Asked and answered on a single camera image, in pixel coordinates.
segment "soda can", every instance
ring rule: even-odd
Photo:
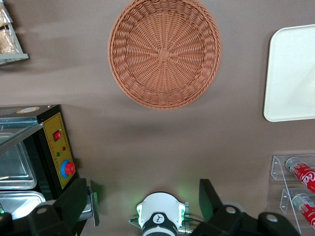
[[[307,194],[298,194],[292,199],[292,203],[315,230],[315,203],[310,197]]]
[[[309,167],[297,156],[289,158],[285,162],[285,167],[308,189],[315,193],[315,170]]]

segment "white tray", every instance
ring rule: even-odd
[[[315,118],[315,25],[283,28],[271,38],[264,116]]]

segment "yellow control panel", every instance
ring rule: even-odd
[[[75,173],[75,167],[60,113],[44,121],[44,132],[63,189]]]

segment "red switch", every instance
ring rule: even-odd
[[[60,131],[58,130],[58,131],[56,131],[56,132],[54,133],[54,140],[57,141],[59,138],[61,138],[61,133],[60,133]]]
[[[73,162],[68,162],[65,165],[64,172],[68,176],[73,175],[75,173],[75,165],[74,165],[74,163]]]

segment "wicker basket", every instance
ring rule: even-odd
[[[221,40],[198,0],[134,0],[116,20],[108,60],[122,91],[153,109],[176,109],[211,85]]]

